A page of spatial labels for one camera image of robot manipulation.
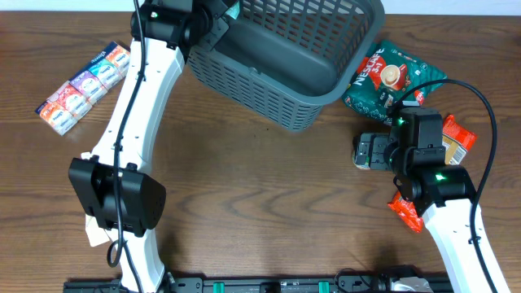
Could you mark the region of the small teal wipes packet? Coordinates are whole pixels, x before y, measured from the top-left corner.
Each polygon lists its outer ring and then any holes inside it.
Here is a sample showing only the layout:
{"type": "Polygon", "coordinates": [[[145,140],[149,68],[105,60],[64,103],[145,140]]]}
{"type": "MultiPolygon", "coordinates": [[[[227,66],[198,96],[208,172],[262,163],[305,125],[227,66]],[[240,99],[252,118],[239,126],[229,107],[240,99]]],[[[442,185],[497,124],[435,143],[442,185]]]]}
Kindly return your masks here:
{"type": "Polygon", "coordinates": [[[240,1],[237,1],[233,6],[231,6],[227,11],[226,15],[228,15],[233,20],[238,19],[240,14],[241,8],[240,8],[240,1]]]}

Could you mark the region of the green Nescafe coffee bag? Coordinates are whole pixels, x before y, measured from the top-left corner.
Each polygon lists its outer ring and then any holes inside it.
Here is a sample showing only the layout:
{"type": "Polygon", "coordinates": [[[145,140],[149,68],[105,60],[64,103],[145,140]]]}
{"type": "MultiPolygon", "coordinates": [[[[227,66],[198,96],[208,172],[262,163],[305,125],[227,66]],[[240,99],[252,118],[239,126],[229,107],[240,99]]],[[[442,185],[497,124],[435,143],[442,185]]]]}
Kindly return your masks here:
{"type": "Polygon", "coordinates": [[[355,112],[382,122],[392,123],[387,109],[399,99],[407,106],[420,106],[439,84],[405,93],[428,81],[445,79],[437,67],[390,42],[382,40],[370,46],[342,96],[344,104],[355,112]]]}

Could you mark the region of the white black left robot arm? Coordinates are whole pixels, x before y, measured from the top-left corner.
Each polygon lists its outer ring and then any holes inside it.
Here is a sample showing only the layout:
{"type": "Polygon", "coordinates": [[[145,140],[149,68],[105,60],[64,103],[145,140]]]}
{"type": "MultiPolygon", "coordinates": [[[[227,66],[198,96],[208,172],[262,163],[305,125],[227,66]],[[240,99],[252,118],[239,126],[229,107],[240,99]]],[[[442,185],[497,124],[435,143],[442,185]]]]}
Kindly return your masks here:
{"type": "Polygon", "coordinates": [[[107,243],[111,281],[66,282],[66,292],[174,292],[155,229],[166,190],[151,176],[166,103],[192,47],[213,48],[239,15],[237,0],[136,2],[130,61],[112,117],[90,152],[72,160],[68,177],[86,215],[92,244],[107,243]]]}

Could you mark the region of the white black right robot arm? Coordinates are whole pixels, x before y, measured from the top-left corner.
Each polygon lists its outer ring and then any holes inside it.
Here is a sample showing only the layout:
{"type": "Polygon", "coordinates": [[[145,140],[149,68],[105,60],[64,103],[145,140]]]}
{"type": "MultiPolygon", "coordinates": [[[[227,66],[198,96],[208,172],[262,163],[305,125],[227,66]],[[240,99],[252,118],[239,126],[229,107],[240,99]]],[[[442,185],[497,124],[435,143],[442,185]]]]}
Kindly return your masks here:
{"type": "Polygon", "coordinates": [[[389,133],[353,140],[353,162],[390,171],[402,197],[433,237],[456,292],[507,292],[509,287],[484,230],[477,191],[461,165],[445,162],[443,119],[433,108],[406,107],[389,133]]]}

